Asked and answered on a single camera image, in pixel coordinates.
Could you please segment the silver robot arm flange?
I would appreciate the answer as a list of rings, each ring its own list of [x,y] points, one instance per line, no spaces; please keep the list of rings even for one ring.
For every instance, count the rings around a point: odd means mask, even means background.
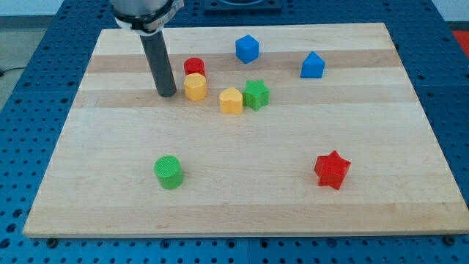
[[[183,0],[110,0],[117,25],[143,36],[160,32],[185,5]]]

